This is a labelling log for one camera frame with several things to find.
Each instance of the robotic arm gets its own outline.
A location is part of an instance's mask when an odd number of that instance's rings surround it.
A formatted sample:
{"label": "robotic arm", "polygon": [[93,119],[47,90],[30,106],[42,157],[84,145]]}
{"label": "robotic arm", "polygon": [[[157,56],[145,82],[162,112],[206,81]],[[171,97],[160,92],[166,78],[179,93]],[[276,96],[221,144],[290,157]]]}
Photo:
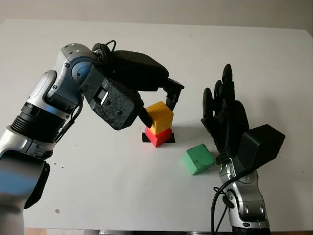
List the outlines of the robotic arm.
{"label": "robotic arm", "polygon": [[212,203],[211,233],[217,232],[214,209],[223,194],[235,235],[270,235],[256,169],[276,158],[285,135],[269,125],[249,129],[244,106],[235,100],[230,64],[225,66],[222,80],[216,82],[214,98],[209,88],[204,90],[201,121],[220,153],[216,161],[223,183]]}
{"label": "robotic arm", "polygon": [[83,97],[115,130],[130,126],[137,116],[151,127],[138,91],[163,88],[166,105],[174,109],[184,86],[151,57],[114,51],[115,45],[61,48],[55,68],[42,75],[21,114],[7,126],[0,139],[1,235],[23,234],[23,210],[38,202],[49,176],[45,159],[80,114]]}

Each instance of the white table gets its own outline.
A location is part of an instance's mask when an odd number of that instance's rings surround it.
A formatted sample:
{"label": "white table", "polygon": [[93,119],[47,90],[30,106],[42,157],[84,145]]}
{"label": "white table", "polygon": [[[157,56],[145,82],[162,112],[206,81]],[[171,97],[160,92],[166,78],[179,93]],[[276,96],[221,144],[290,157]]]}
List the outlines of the white table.
{"label": "white table", "polygon": [[[143,52],[185,89],[175,108],[175,144],[141,142],[136,120],[114,131],[85,104],[47,161],[42,199],[25,210],[26,227],[208,231],[217,166],[197,176],[183,165],[186,149],[214,143],[200,123],[202,92],[230,63],[250,127],[268,123],[286,135],[278,158],[258,170],[271,229],[313,229],[313,40],[304,30],[42,20],[0,25],[1,130],[11,124],[33,85],[72,42]],[[142,93],[145,105],[165,92]],[[216,217],[224,207],[218,204]],[[229,231],[228,217],[220,231]]]}

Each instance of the yellow cube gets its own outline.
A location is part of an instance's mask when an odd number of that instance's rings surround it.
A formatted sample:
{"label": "yellow cube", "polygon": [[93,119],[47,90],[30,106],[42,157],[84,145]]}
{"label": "yellow cube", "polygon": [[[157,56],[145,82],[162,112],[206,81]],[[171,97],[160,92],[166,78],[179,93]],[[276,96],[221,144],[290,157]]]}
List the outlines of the yellow cube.
{"label": "yellow cube", "polygon": [[171,128],[174,113],[164,104],[163,101],[149,106],[146,110],[152,118],[152,127],[150,130],[154,135]]}

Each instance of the black cable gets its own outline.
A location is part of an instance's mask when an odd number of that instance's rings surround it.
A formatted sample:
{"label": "black cable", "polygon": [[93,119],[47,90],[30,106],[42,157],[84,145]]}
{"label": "black cable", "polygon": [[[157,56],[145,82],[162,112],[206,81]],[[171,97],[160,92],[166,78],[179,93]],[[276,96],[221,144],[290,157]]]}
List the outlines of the black cable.
{"label": "black cable", "polygon": [[115,46],[116,46],[116,41],[115,40],[111,40],[109,42],[106,43],[106,45],[110,44],[110,43],[114,43],[111,52],[113,52],[115,50]]}
{"label": "black cable", "polygon": [[235,176],[234,178],[226,181],[215,193],[214,195],[214,198],[213,198],[213,202],[212,202],[212,207],[211,207],[211,234],[212,235],[216,235],[216,232],[214,230],[214,213],[215,213],[215,206],[216,206],[216,202],[217,202],[217,199],[219,198],[219,195],[220,194],[223,194],[223,190],[228,186],[230,185],[231,183],[239,180],[240,178],[242,177],[245,177],[246,175],[248,174],[251,174],[252,172],[254,171],[254,169],[251,169],[251,170],[248,170],[248,171],[245,171],[237,176]]}
{"label": "black cable", "polygon": [[216,230],[215,230],[215,233],[216,233],[216,234],[217,234],[217,231],[219,230],[220,225],[221,225],[221,223],[222,223],[222,221],[223,221],[223,219],[224,219],[224,216],[225,216],[225,214],[226,214],[227,208],[228,208],[228,206],[225,205],[224,212],[223,212],[223,214],[222,214],[222,216],[221,216],[221,219],[220,219],[220,221],[219,221],[219,223],[218,223],[218,225],[217,225],[217,227],[216,227]]}
{"label": "black cable", "polygon": [[[218,188],[218,187],[213,187],[213,190],[214,190],[215,192],[217,192],[219,189],[220,189],[220,188]],[[220,194],[226,196],[226,193],[225,193],[224,191],[222,191]],[[222,214],[222,216],[221,216],[221,218],[220,218],[220,221],[219,221],[219,223],[218,223],[218,225],[217,225],[217,227],[216,227],[215,233],[217,233],[218,230],[219,230],[219,228],[220,228],[220,225],[221,225],[221,223],[222,223],[222,221],[223,221],[223,219],[224,219],[224,216],[225,216],[225,214],[226,214],[227,207],[228,207],[228,206],[225,205],[224,212],[223,212],[223,214]]]}
{"label": "black cable", "polygon": [[84,97],[82,95],[80,97],[81,97],[81,99],[80,99],[79,103],[77,104],[77,106],[75,107],[75,109],[73,110],[73,112],[70,115],[70,120],[68,121],[68,123],[62,128],[62,130],[58,134],[55,143],[60,141],[60,139],[63,137],[63,135],[69,130],[69,128],[74,124],[77,117],[80,115],[80,113],[83,109],[83,101],[84,101]]}

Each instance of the white wall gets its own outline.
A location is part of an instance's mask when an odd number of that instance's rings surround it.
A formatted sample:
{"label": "white wall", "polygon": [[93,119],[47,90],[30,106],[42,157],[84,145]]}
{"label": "white wall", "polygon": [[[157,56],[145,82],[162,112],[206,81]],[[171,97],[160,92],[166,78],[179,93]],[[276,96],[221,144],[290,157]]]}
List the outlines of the white wall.
{"label": "white wall", "polygon": [[312,0],[0,0],[6,18],[306,29]]}

